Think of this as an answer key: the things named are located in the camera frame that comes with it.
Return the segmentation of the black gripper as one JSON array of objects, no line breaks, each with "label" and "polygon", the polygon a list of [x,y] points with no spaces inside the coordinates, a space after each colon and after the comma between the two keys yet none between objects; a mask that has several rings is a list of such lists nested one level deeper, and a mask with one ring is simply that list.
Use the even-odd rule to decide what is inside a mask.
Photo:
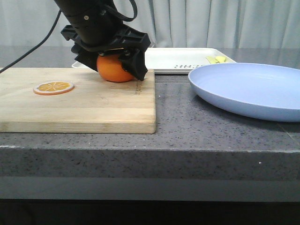
[{"label": "black gripper", "polygon": [[90,69],[98,70],[98,53],[124,49],[125,51],[118,57],[124,70],[141,81],[148,72],[144,53],[150,46],[147,33],[122,24],[106,28],[96,25],[67,25],[61,34],[66,40],[74,42],[71,52],[77,55],[75,60]]}]

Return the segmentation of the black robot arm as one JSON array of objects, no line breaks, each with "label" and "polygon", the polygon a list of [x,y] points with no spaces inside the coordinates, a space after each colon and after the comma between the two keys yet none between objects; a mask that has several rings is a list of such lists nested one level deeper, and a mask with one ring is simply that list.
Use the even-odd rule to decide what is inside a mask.
[{"label": "black robot arm", "polygon": [[125,71],[138,80],[147,73],[145,52],[150,46],[147,33],[127,25],[137,17],[137,5],[130,1],[133,16],[121,14],[112,0],[57,0],[56,5],[69,21],[61,31],[66,40],[73,40],[71,51],[76,61],[97,70],[98,56],[117,55]]}]

